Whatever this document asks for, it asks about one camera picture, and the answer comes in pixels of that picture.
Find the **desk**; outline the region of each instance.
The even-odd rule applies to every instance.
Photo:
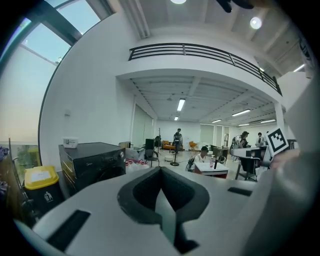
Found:
[[[194,163],[194,172],[196,174],[202,174],[202,175],[208,175],[208,176],[214,176],[218,178],[225,179],[227,177],[229,168],[224,166],[221,163],[216,164],[216,169],[213,167],[210,167],[209,162],[195,162]]]

